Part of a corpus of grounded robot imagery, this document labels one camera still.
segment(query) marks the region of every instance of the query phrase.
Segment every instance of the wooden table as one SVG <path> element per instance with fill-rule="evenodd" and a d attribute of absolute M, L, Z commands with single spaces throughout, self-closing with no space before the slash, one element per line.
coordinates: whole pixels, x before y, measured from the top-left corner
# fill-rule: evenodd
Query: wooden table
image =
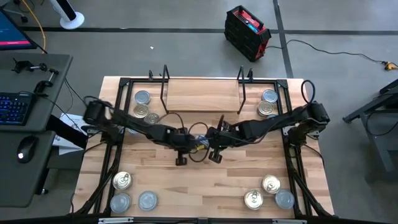
<path fill-rule="evenodd" d="M 104 77 L 101 93 L 102 100 L 115 103 L 120 77 Z M 305 104 L 300 93 L 302 79 L 288 79 L 289 94 L 292 107 Z M 247 119 L 260 119 L 256 113 L 257 104 L 261 100 L 261 93 L 266 89 L 273 89 L 272 85 L 246 85 L 247 100 L 240 115 L 224 113 L 225 120 L 231 124 Z M 133 86 L 133 95 L 139 90 L 147 90 L 152 96 L 149 104 L 151 111 L 165 114 L 160 101 L 160 83 L 138 83 Z M 135 106 L 132 97 L 130 112 Z M 218 124 L 221 113 L 180 113 L 185 126 L 202 121 L 209 126 Z M 162 124 L 180 127 L 177 116 L 170 114 L 162 120 Z M 192 134 L 205 133 L 202 125 L 195 126 Z M 97 144 L 99 136 L 89 140 L 87 147 Z M 308 139 L 308 145 L 319 151 L 318 143 Z M 79 209 L 97 187 L 104 157 L 105 145 L 98 146 L 85 154 L 83 164 L 75 190 L 73 203 L 75 210 Z M 204 152 L 194 154 L 199 159 Z M 177 152 L 163 146 L 153 144 L 143 135 L 131 135 L 126 132 L 119 171 L 126 171 L 132 175 L 133 185 L 122 192 L 132 197 L 131 208 L 121 214 L 123 216 L 141 217 L 212 217 L 212 218 L 293 218 L 293 210 L 283 210 L 274 202 L 273 195 L 261 190 L 261 180 L 266 174 L 276 175 L 283 189 L 289 189 L 287 168 L 280 131 L 268 133 L 264 140 L 255 145 L 229 148 L 221 155 L 220 164 L 206 159 L 201 163 L 194 163 L 188 159 L 188 165 L 175 166 Z M 328 184 L 322 160 L 306 147 L 302 148 L 302 159 L 307 178 L 308 188 L 326 211 L 333 213 Z M 101 211 L 103 211 L 108 197 L 108 186 L 105 188 Z M 259 210 L 248 209 L 243 201 L 243 195 L 249 189 L 261 190 L 264 203 Z M 302 193 L 298 189 L 300 208 L 304 210 Z M 142 211 L 138 205 L 139 195 L 151 190 L 157 193 L 159 204 L 153 211 Z"/>

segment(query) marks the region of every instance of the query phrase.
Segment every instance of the computer screen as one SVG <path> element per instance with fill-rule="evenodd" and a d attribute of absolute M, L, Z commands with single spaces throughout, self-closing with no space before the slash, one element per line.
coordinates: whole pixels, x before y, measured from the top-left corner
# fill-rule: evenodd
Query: computer screen
<path fill-rule="evenodd" d="M 36 48 L 36 44 L 0 8 L 0 50 Z"/>

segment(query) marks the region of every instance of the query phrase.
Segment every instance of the concrete floor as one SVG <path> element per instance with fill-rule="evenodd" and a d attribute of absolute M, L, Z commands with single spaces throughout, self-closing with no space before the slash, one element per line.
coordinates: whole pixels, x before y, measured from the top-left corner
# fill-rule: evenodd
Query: concrete floor
<path fill-rule="evenodd" d="M 369 156 L 371 147 L 366 133 L 359 120 L 352 124 L 345 124 L 341 120 L 343 116 L 371 100 L 380 88 L 398 78 L 398 72 L 385 72 L 381 65 L 362 57 L 328 55 L 296 42 L 291 42 L 284 53 L 279 49 L 269 49 L 264 58 L 251 63 L 225 41 L 221 33 L 226 11 L 242 4 L 260 18 L 265 26 L 279 33 L 272 35 L 270 45 L 280 46 L 280 40 L 284 39 L 299 39 L 324 50 L 358 52 L 376 60 L 398 62 L 398 32 L 395 32 L 398 31 L 398 2 L 70 2 L 75 10 L 84 13 L 86 22 L 83 27 L 159 29 L 157 32 L 130 29 L 131 32 L 128 33 L 46 32 L 47 50 L 50 53 L 74 56 L 68 80 L 80 95 L 97 95 L 105 75 L 147 75 L 149 69 L 160 72 L 165 63 L 172 76 L 232 77 L 236 76 L 239 66 L 244 65 L 246 69 L 254 69 L 255 77 L 310 79 L 317 87 L 316 100 L 325 105 L 331 118 L 330 124 L 320 137 L 320 149 L 325 158 L 325 171 L 335 214 L 358 220 L 398 222 L 398 185 L 369 185 L 365 182 L 366 171 L 374 163 L 374 158 Z M 279 5 L 282 20 L 277 20 L 274 5 Z M 59 17 L 48 1 L 43 6 L 36 6 L 35 11 L 43 26 L 59 27 Z M 29 19 L 25 26 L 36 27 L 33 18 L 29 16 Z M 286 34 L 281 30 L 282 26 L 287 30 Z M 174 30 L 170 33 L 169 29 L 202 30 L 197 30 L 201 33 L 193 33 L 192 30 L 177 30 L 179 33 Z M 291 35 L 297 31 L 316 35 Z M 40 32 L 28 34 L 38 43 L 42 43 Z M 62 90 L 57 103 L 62 108 L 70 106 L 70 95 L 66 89 Z M 75 100 L 70 112 L 82 114 L 83 105 Z M 78 172 L 75 171 L 53 171 L 46 183 L 50 189 L 48 195 L 35 197 L 32 205 L 25 209 L 2 208 L 0 218 L 68 213 L 69 198 L 74 191 L 77 177 Z"/>

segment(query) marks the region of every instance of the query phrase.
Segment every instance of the paper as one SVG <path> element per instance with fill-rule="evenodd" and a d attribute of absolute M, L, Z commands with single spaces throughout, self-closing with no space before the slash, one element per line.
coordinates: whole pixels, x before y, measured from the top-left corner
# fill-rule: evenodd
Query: paper
<path fill-rule="evenodd" d="M 67 114 L 67 115 L 68 116 L 66 116 L 64 113 L 62 113 L 60 120 L 63 121 L 65 124 L 69 125 L 70 127 L 73 127 L 74 129 L 83 132 L 81 130 L 81 127 L 84 125 L 87 125 L 83 121 L 83 117 L 74 115 L 74 114 Z M 53 144 L 53 146 L 58 146 L 60 148 L 60 150 L 59 150 L 60 155 L 63 155 L 63 154 L 69 153 L 69 152 L 76 152 L 76 151 L 83 150 L 82 148 L 74 145 L 74 143 L 67 141 L 66 139 L 61 138 L 60 136 L 57 136 L 57 135 L 55 136 L 55 139 L 52 144 Z"/>

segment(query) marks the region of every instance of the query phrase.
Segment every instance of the blue backlit keyboard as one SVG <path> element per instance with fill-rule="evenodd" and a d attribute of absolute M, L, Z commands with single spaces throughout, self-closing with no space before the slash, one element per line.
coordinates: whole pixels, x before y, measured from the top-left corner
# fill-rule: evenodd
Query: blue backlit keyboard
<path fill-rule="evenodd" d="M 0 93 L 0 125 L 25 125 L 33 99 L 30 93 Z"/>

